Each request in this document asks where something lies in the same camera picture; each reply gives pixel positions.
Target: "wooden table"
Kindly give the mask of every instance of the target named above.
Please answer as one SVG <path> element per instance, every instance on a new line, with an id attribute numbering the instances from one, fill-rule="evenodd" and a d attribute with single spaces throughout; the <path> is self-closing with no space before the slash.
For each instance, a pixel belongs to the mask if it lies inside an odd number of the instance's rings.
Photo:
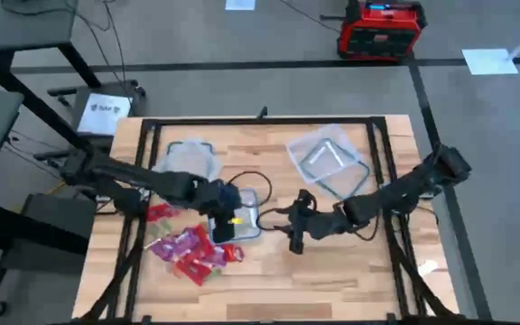
<path id="1" fill-rule="evenodd" d="M 386 116 L 388 133 L 398 175 L 409 172 L 421 160 L 408 116 Z M 112 157 L 134 163 L 142 124 L 141 118 L 120 122 Z M 201 138 L 212 143 L 223 163 L 220 174 L 229 179 L 244 170 L 261 171 L 274 185 L 273 197 L 263 209 L 286 207 L 304 188 L 317 196 L 319 210 L 331 210 L 335 202 L 314 185 L 306 185 L 293 167 L 285 144 L 320 125 L 170 125 L 162 129 L 159 157 L 171 141 Z M 341 125 L 353 145 L 371 166 L 370 149 L 363 125 Z M 147 164 L 149 145 L 146 141 Z M 383 174 L 388 180 L 384 158 Z M 267 192 L 265 181 L 254 176 L 243 178 L 238 186 L 253 187 L 262 197 Z M 376 189 L 374 175 L 368 178 L 360 193 Z M 423 203 L 427 209 L 430 204 Z M 172 220 L 174 231 L 205 222 L 194 212 L 182 212 Z M 266 215 L 265 224 L 284 223 L 285 216 Z M 89 309 L 110 281 L 116 263 L 123 218 L 97 216 L 88 255 L 81 276 L 73 316 Z M 371 242 L 354 235 L 326 237 L 321 241 L 307 235 L 303 255 L 288 251 L 288 239 L 281 232 L 264 232 L 257 240 L 242 243 L 246 259 L 229 264 L 222 275 L 199 287 L 187 278 L 176 278 L 166 270 L 166 263 L 152 252 L 144 252 L 138 281 L 134 320 L 150 314 L 154 321 L 180 320 L 382 320 L 388 312 L 399 314 L 395 281 L 386 244 L 382 220 L 377 236 Z M 369 236 L 373 226 L 361 231 Z M 457 311 L 450 275 L 441 247 L 435 217 L 417 209 L 409 228 L 419 265 L 434 261 L 437 268 L 424 279 L 451 310 Z M 407 276 L 409 305 L 413 295 Z M 122 301 L 126 293 L 122 285 L 118 315 L 123 315 Z"/>

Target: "black stand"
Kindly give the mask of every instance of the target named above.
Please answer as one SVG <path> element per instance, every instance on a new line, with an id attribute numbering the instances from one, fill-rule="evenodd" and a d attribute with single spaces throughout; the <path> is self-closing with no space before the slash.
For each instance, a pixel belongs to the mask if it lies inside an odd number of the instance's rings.
<path id="1" fill-rule="evenodd" d="M 29 90 L 14 74 L 9 70 L 11 61 L 14 57 L 12 51 L 0 51 L 0 86 L 7 91 L 23 94 L 23 104 L 39 117 L 45 124 L 65 138 L 71 145 L 77 148 L 85 148 L 87 142 L 80 138 L 78 134 L 51 109 L 43 100 Z"/>
<path id="2" fill-rule="evenodd" d="M 50 95 L 53 98 L 57 98 L 58 101 L 63 106 L 70 107 L 70 103 L 66 100 L 65 96 L 76 95 L 81 98 L 82 96 L 79 93 L 85 92 L 86 94 L 85 94 L 85 100 L 83 100 L 83 104 L 81 103 L 81 100 L 79 100 L 79 98 L 78 98 L 78 99 L 76 99 L 76 107 L 75 107 L 77 111 L 83 112 L 83 109 L 85 108 L 85 105 L 87 103 L 87 96 L 89 93 L 88 91 L 85 91 L 85 90 L 89 90 L 89 89 L 92 89 L 95 92 L 101 92 L 101 93 L 105 93 L 105 94 L 115 93 L 115 95 L 120 95 L 119 93 L 123 92 L 123 94 L 121 94 L 122 96 L 134 97 L 134 99 L 135 99 L 135 96 L 132 93 L 137 94 L 140 98 L 145 97 L 145 90 L 138 85 L 137 80 L 132 79 L 132 80 L 127 80 L 126 82 L 122 82 L 122 83 L 110 82 L 110 83 L 102 84 L 98 80 L 98 78 L 96 78 L 96 75 L 94 74 L 94 72 L 91 70 L 89 65 L 83 60 L 81 55 L 79 55 L 78 51 L 73 47 L 73 45 L 63 44 L 63 45 L 60 45 L 58 48 L 60 49 L 63 56 L 65 56 L 65 58 L 70 62 L 73 69 L 75 69 L 75 71 L 77 71 L 77 73 L 81 76 L 81 78 L 86 82 L 86 85 L 88 85 L 86 88 L 66 87 L 66 88 L 48 89 L 48 91 L 47 91 L 48 95 Z M 130 111 L 132 111 L 134 113 L 134 115 L 136 115 L 134 106 L 136 106 L 136 104 L 132 105 L 132 107 L 130 108 Z"/>
<path id="3" fill-rule="evenodd" d="M 91 231 L 96 205 L 91 201 L 78 201 L 78 203 L 75 203 L 78 208 L 74 210 L 72 216 L 78 219 L 69 220 L 63 218 L 64 215 L 61 214 L 70 214 L 71 210 L 66 204 L 71 203 L 66 199 L 46 199 L 45 196 L 32 195 L 26 201 L 21 214 L 0 208 L 0 249 L 2 250 L 0 256 L 0 286 L 8 269 L 36 269 L 45 272 L 57 272 L 56 264 L 52 261 L 42 259 L 41 255 L 34 255 L 34 253 L 46 253 L 41 248 L 35 248 L 34 244 L 38 247 L 56 248 L 79 256 L 86 254 L 88 239 L 82 235 L 86 233 L 87 228 Z M 39 221 L 47 219 L 50 214 L 56 215 L 55 223 L 48 224 Z M 65 224 L 70 224 L 71 227 L 64 229 Z M 50 252 L 47 254 L 56 256 L 59 253 Z M 0 316 L 4 315 L 6 308 L 7 304 L 0 302 Z"/>

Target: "black cable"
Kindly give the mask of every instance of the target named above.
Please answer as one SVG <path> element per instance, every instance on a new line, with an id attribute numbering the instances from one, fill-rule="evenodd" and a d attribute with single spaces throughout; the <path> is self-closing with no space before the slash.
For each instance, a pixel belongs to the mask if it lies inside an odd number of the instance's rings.
<path id="1" fill-rule="evenodd" d="M 107 4 L 113 3 L 114 1 L 115 0 L 112 0 L 111 2 L 107 2 L 107 0 L 106 0 L 106 1 L 103 1 L 103 3 L 104 3 L 104 7 L 106 8 L 107 18 L 109 19 L 109 22 L 111 23 L 112 27 L 114 27 L 114 35 L 116 37 L 117 48 L 119 49 L 119 58 L 120 58 L 120 61 L 122 62 L 122 78 L 123 78 L 124 82 L 122 83 L 122 81 L 120 79 L 117 79 L 117 81 L 119 82 L 120 86 L 122 87 L 122 90 L 124 91 L 124 94 L 127 97 L 127 100 L 130 102 L 130 109 L 133 111 L 134 108 L 132 107 L 132 99 L 130 98 L 130 96 L 127 92 L 127 88 L 125 87 L 127 85 L 127 80 L 125 79 L 125 61 L 124 61 L 124 53 L 122 51 L 122 43 L 119 41 L 119 35 L 117 33 L 117 28 L 116 28 L 116 21 L 114 20 L 114 16 L 112 15 L 111 10 L 109 10 L 109 5 L 107 5 Z"/>
<path id="2" fill-rule="evenodd" d="M 428 209 L 428 208 L 425 208 L 425 207 L 421 207 L 421 206 L 417 206 L 416 208 L 424 210 L 424 211 L 427 211 L 427 212 L 433 214 L 434 218 L 437 220 L 437 225 L 439 224 L 439 215 L 436 212 L 434 212 L 434 210 L 431 210 L 431 209 Z"/>
<path id="3" fill-rule="evenodd" d="M 23 157 L 22 155 L 20 155 L 19 153 L 16 153 L 14 150 L 10 149 L 8 146 L 4 146 L 5 149 L 7 149 L 7 151 L 9 151 L 10 153 L 14 154 L 15 156 L 17 156 L 18 158 L 20 158 L 21 160 L 25 161 L 26 163 L 30 163 L 32 164 L 35 168 L 39 169 L 40 171 L 42 172 L 47 172 L 51 177 L 53 177 L 54 179 L 56 180 L 59 180 L 59 181 L 63 181 L 63 179 L 61 179 L 60 177 L 56 176 L 55 174 L 53 174 L 52 172 L 46 170 L 45 168 L 41 167 L 40 165 L 38 165 L 37 163 L 35 162 L 32 162 L 30 161 L 29 159 Z"/>
<path id="4" fill-rule="evenodd" d="M 112 201 L 113 201 L 113 199 L 110 199 L 110 200 L 108 200 L 106 203 L 100 205 L 99 208 L 96 209 L 96 214 L 97 214 L 101 209 L 105 208 L 106 205 L 108 205 L 108 204 L 111 203 Z"/>
<path id="5" fill-rule="evenodd" d="M 360 235 L 356 230 L 353 231 L 352 233 L 357 235 L 358 238 L 360 238 L 364 241 L 367 241 L 367 242 L 373 241 L 373 239 L 375 239 L 375 237 L 376 237 L 376 233 L 378 232 L 379 219 L 380 219 L 380 217 L 376 216 L 375 228 L 373 229 L 372 234 L 370 234 L 370 237 L 364 237 L 364 236 Z"/>
<path id="6" fill-rule="evenodd" d="M 39 11 L 35 11 L 35 12 L 27 12 L 27 11 L 16 10 L 16 9 L 12 8 L 11 6 L 5 5 L 5 0 L 0 0 L 0 4 L 1 4 L 1 7 L 6 12 L 11 13 L 11 14 L 19 14 L 19 15 L 22 15 L 22 16 L 38 16 L 38 15 L 41 15 L 41 14 L 50 14 L 50 13 L 64 12 L 64 13 L 69 13 L 69 14 L 75 14 L 82 21 L 85 21 L 85 22 L 89 23 L 90 25 L 96 26 L 102 32 L 107 32 L 111 28 L 111 24 L 110 24 L 109 21 L 107 21 L 107 27 L 103 27 L 103 26 L 99 25 L 98 23 L 94 23 L 94 22 L 90 21 L 83 14 L 78 12 L 78 10 L 75 7 L 72 7 L 70 5 L 70 3 L 68 2 L 68 0 L 64 1 L 64 4 L 65 4 L 66 7 L 63 7 L 63 8 L 49 8 L 49 9 L 43 9 L 43 10 L 39 10 Z"/>
<path id="7" fill-rule="evenodd" d="M 339 31 L 338 29 L 333 28 L 333 27 L 330 27 L 330 26 L 328 26 L 327 24 L 322 23 L 322 22 L 319 21 L 318 19 L 315 19 L 315 18 L 311 17 L 309 14 L 306 14 L 304 11 L 302 11 L 302 10 L 296 8 L 296 7 L 295 7 L 294 5 L 292 5 L 290 2 L 288 2 L 288 1 L 284 1 L 284 0 L 278 0 L 278 1 L 280 1 L 281 3 L 287 5 L 288 7 L 290 7 L 291 9 L 293 9 L 293 10 L 294 10 L 295 12 L 297 12 L 298 14 L 301 14 L 301 15 L 303 15 L 304 17 L 306 17 L 306 18 L 312 20 L 313 22 L 319 24 L 320 26 L 322 26 L 322 27 L 324 27 L 324 28 L 326 28 L 326 29 L 330 29 L 331 31 L 334 31 L 334 32 L 336 32 L 336 33 L 340 33 L 340 31 Z"/>
<path id="8" fill-rule="evenodd" d="M 30 156 L 33 156 L 34 154 L 37 154 L 37 153 L 32 153 L 32 152 L 28 152 L 27 150 L 24 150 L 24 149 L 21 149 L 21 148 L 18 148 L 14 145 L 14 143 L 12 143 L 11 141 L 8 142 L 7 144 L 9 144 L 9 146 L 11 146 L 12 148 L 14 148 L 16 151 L 20 152 L 20 153 L 23 153 L 23 154 L 27 154 L 27 155 L 30 155 Z"/>
<path id="9" fill-rule="evenodd" d="M 268 213 L 276 212 L 276 211 L 278 211 L 279 209 L 280 209 L 280 208 L 271 208 L 271 209 L 268 209 L 268 210 L 263 211 L 262 213 L 260 213 L 260 214 L 258 215 L 258 218 L 256 219 L 256 225 L 257 225 L 260 229 L 262 229 L 263 231 L 275 231 L 275 230 L 278 230 L 278 229 L 276 229 L 276 228 L 274 228 L 274 227 L 272 227 L 272 228 L 263 227 L 263 226 L 260 224 L 260 218 L 261 218 L 262 216 L 264 216 L 264 215 L 267 215 Z"/>
<path id="10" fill-rule="evenodd" d="M 109 63 L 109 61 L 107 60 L 107 56 L 106 54 L 104 53 L 104 49 L 102 48 L 100 42 L 99 42 L 99 38 L 98 36 L 96 35 L 96 32 L 94 31 L 93 27 L 92 26 L 95 26 L 97 27 L 100 31 L 102 32 L 107 32 L 109 31 L 112 27 L 114 27 L 114 32 L 116 34 L 116 40 L 117 40 L 117 45 L 118 45 L 118 48 L 119 48 L 119 51 L 120 51 L 120 57 L 122 59 L 122 69 L 125 70 L 125 65 L 124 65 L 124 56 L 123 56 L 123 53 L 122 53 L 122 48 L 121 48 L 121 44 L 120 44 L 120 41 L 119 41 L 119 37 L 117 35 L 117 31 L 116 31 L 116 28 L 114 26 L 114 20 L 113 20 L 113 16 L 111 15 L 111 12 L 109 11 L 109 8 L 107 6 L 107 4 L 112 4 L 115 2 L 115 0 L 111 0 L 111 1 L 108 1 L 108 0 L 104 0 L 104 1 L 101 1 L 102 4 L 104 4 L 104 6 L 106 7 L 106 10 L 107 10 L 107 27 L 102 27 L 100 26 L 99 24 L 97 23 L 94 23 L 92 21 L 90 21 L 88 18 L 86 18 L 83 14 L 80 14 L 77 10 L 77 8 L 71 6 L 69 3 L 68 3 L 68 0 L 65 0 L 64 1 L 64 4 L 66 5 L 65 8 L 51 8 L 51 9 L 44 9 L 44 10 L 41 10 L 41 11 L 37 11 L 37 12 L 22 12 L 22 11 L 17 11 L 9 6 L 6 6 L 4 4 L 4 0 L 0 0 L 1 2 L 1 6 L 4 10 L 6 10 L 6 12 L 9 12 L 9 13 L 12 13 L 12 14 L 19 14 L 19 15 L 23 15 L 23 16 L 36 16 L 36 15 L 40 15 L 40 14 L 49 14 L 49 13 L 56 13 L 56 12 L 66 12 L 66 13 L 70 13 L 70 14 L 75 14 L 77 17 L 79 17 L 79 19 L 81 19 L 82 22 L 84 22 L 84 24 L 89 28 L 89 30 L 91 31 L 91 34 L 93 35 L 94 37 L 94 40 L 96 41 L 96 45 L 97 47 L 99 48 L 99 51 L 101 53 L 101 56 L 102 58 L 104 59 L 104 62 L 106 63 L 106 65 L 109 67 L 110 71 L 112 72 L 112 74 L 116 77 L 116 80 L 117 82 L 120 84 L 120 86 L 122 87 L 122 89 L 124 90 L 124 93 L 125 95 L 127 96 L 127 99 L 128 101 L 130 102 L 130 109 L 133 109 L 131 106 L 132 106 L 132 100 L 130 99 L 128 93 L 127 93 L 127 89 L 125 87 L 125 83 L 122 82 L 122 80 L 119 78 L 119 76 L 117 76 L 116 72 L 114 71 L 114 67 L 112 67 L 112 65 Z"/>
<path id="11" fill-rule="evenodd" d="M 45 142 L 43 142 L 43 141 L 40 141 L 40 140 L 37 140 L 37 139 L 33 139 L 32 137 L 30 137 L 30 136 L 28 136 L 28 135 L 25 135 L 25 134 L 23 134 L 23 133 L 21 133 L 21 132 L 19 132 L 19 131 L 11 130 L 11 132 L 13 132 L 13 133 L 15 133 L 15 134 L 18 134 L 18 135 L 24 137 L 25 139 L 30 140 L 30 141 L 32 141 L 32 142 L 35 142 L 35 143 L 37 143 L 37 144 L 43 144 L 43 145 L 46 145 L 46 146 L 50 147 L 51 149 L 63 150 L 63 149 L 59 148 L 58 146 L 55 146 L 55 145 L 52 145 L 52 144 L 47 144 L 47 143 L 45 143 Z"/>
<path id="12" fill-rule="evenodd" d="M 262 201 L 260 201 L 260 203 L 256 203 L 255 205 L 246 205 L 246 204 L 242 204 L 243 207 L 245 208 L 259 208 L 259 207 L 262 207 L 264 204 L 268 203 L 268 201 L 270 200 L 270 198 L 272 197 L 272 182 L 270 181 L 270 179 L 268 179 L 268 177 L 264 174 L 262 174 L 261 172 L 257 172 L 257 171 L 246 171 L 246 172 L 241 172 L 239 174 L 237 174 L 236 176 L 232 177 L 228 182 L 227 184 L 231 184 L 233 181 L 235 181 L 238 177 L 240 176 L 243 176 L 243 175 L 246 175 L 246 174 L 256 174 L 256 175 L 259 175 L 261 176 L 262 178 L 264 178 L 266 180 L 266 182 L 268 183 L 268 195 L 266 196 L 266 198 Z"/>

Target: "red portable power station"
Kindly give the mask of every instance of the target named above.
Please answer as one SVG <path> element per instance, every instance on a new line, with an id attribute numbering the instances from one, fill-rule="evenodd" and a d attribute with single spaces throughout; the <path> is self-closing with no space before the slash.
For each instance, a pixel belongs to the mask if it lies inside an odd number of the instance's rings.
<path id="1" fill-rule="evenodd" d="M 348 0 L 338 41 L 339 56 L 350 60 L 406 58 L 426 26 L 418 2 Z"/>

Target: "black metal frame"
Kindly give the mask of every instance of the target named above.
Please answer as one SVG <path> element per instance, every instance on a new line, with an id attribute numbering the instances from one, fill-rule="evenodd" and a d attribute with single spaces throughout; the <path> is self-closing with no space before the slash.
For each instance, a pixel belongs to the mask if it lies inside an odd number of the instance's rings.
<path id="1" fill-rule="evenodd" d="M 26 217 L 25 209 L 31 198 L 23 205 L 21 214 L 0 207 L 0 249 L 3 252 L 0 256 L 0 286 L 7 273 L 4 260 L 14 239 L 24 239 L 78 255 L 85 255 L 88 251 L 87 238 Z"/>
<path id="2" fill-rule="evenodd" d="M 54 44 L 50 47 L 71 46 L 71 44 Z M 70 56 L 71 49 L 64 52 L 66 57 Z M 36 97 L 25 85 L 18 80 L 13 73 L 72 73 L 71 67 L 34 67 L 34 68 L 13 68 L 11 69 L 11 59 L 13 52 L 0 51 L 0 85 L 10 91 L 18 91 L 25 95 L 24 104 L 33 111 L 43 122 L 52 129 L 66 138 L 76 147 L 83 147 L 88 144 L 85 139 L 81 139 L 75 134 L 73 129 L 65 123 L 53 110 L 51 110 L 45 102 Z M 81 57 L 71 59 L 70 62 L 83 60 Z M 83 70 L 92 71 L 108 71 L 107 66 L 93 66 L 90 68 L 85 62 L 80 62 L 78 73 L 82 74 Z M 515 64 L 520 64 L 520 58 L 515 59 Z M 360 61 L 342 61 L 342 60 L 317 60 L 317 61 L 268 61 L 268 62 L 220 62 L 220 63 L 174 63 L 174 64 L 138 64 L 127 66 L 128 71 L 168 71 L 168 70 L 261 70 L 261 69 L 280 69 L 280 68 L 357 68 L 357 67 L 378 67 L 390 66 L 382 62 L 360 62 Z M 414 90 L 419 100 L 419 107 L 422 111 L 422 117 L 426 127 L 429 140 L 432 147 L 435 147 L 440 138 L 437 132 L 436 123 L 432 116 L 431 107 L 424 90 L 423 79 L 421 77 L 419 67 L 446 67 L 446 66 L 466 66 L 463 59 L 416 59 L 414 53 L 410 58 L 392 66 L 408 66 L 414 85 Z M 444 189 L 444 197 L 446 199 L 447 208 L 450 213 L 453 232 L 457 239 L 460 251 L 461 262 L 469 281 L 469 291 L 472 301 L 476 307 L 476 312 L 481 320 L 491 320 L 491 311 L 488 307 L 487 297 L 480 275 L 478 272 L 475 257 L 470 247 L 469 237 L 466 226 L 460 213 L 460 206 L 457 196 L 453 188 Z M 124 226 L 123 230 L 129 231 L 129 227 Z"/>
<path id="3" fill-rule="evenodd" d="M 102 86 L 94 71 L 83 60 L 78 51 L 73 47 L 71 42 L 63 44 L 54 44 L 43 48 L 57 47 L 63 56 L 70 62 L 73 69 L 81 76 L 90 88 L 99 88 Z M 74 147 L 84 149 L 88 146 L 88 142 L 79 137 L 73 128 L 60 115 L 58 115 L 51 107 L 49 107 L 41 98 L 37 97 L 29 90 L 11 71 L 11 61 L 14 51 L 0 51 L 0 86 L 7 91 L 13 91 L 23 94 L 23 104 L 39 117 L 45 124 L 51 127 L 55 132 L 60 134 Z"/>
<path id="4" fill-rule="evenodd" d="M 176 119 L 176 120 L 165 120 L 165 119 L 144 119 L 141 126 L 140 137 L 138 139 L 138 145 L 135 155 L 135 165 L 141 166 L 144 160 L 145 143 L 147 135 L 153 132 L 153 140 L 151 152 L 148 158 L 148 168 L 152 168 L 155 165 L 157 153 L 160 145 L 160 134 L 162 128 L 166 125 L 306 125 L 306 124 L 362 124 L 367 128 L 367 136 L 370 145 L 370 151 L 373 161 L 373 169 L 375 171 L 376 183 L 380 187 L 384 184 L 385 180 L 382 173 L 382 165 L 380 162 L 380 156 L 378 147 L 376 144 L 375 127 L 380 133 L 380 140 L 383 145 L 385 152 L 385 159 L 387 169 L 389 172 L 390 181 L 396 180 L 396 167 L 395 160 L 390 144 L 390 138 L 388 129 L 386 126 L 386 120 L 383 116 L 371 116 L 371 117 L 286 117 L 286 118 L 211 118 L 211 119 Z M 395 229 L 392 223 L 393 213 L 385 211 L 383 218 L 385 219 L 385 231 L 394 233 Z M 402 229 L 400 231 L 401 238 L 403 240 L 404 251 L 406 256 L 412 265 L 416 265 L 414 258 L 413 245 L 411 241 L 411 235 L 408 230 L 407 223 L 404 216 L 397 216 L 399 225 Z M 129 235 L 131 232 L 132 223 L 129 220 L 125 220 L 122 234 L 120 237 L 120 246 L 118 248 L 116 269 L 122 264 L 125 254 L 127 252 L 129 244 Z M 136 237 L 144 238 L 145 229 L 144 227 L 138 228 Z M 401 271 L 400 264 L 395 259 L 395 252 L 389 245 L 389 255 L 391 265 L 393 267 L 393 275 L 395 279 L 395 290 L 399 305 L 399 311 L 401 315 L 410 315 L 411 312 L 408 307 L 406 299 L 406 291 L 404 288 L 404 280 Z M 135 306 L 135 295 L 137 292 L 137 283 L 139 279 L 139 269 L 141 265 L 141 257 L 137 260 L 137 263 L 132 266 L 132 273 L 130 276 L 130 282 L 128 284 L 127 297 L 125 301 L 125 314 L 124 318 L 131 320 L 133 317 L 134 306 Z M 418 292 L 417 288 L 413 288 L 413 295 L 416 302 L 416 310 L 419 316 L 426 316 L 426 308 L 424 306 L 423 298 Z M 118 305 L 118 297 L 115 296 L 113 301 L 108 304 L 107 307 L 107 319 L 114 319 L 116 316 L 116 308 Z"/>

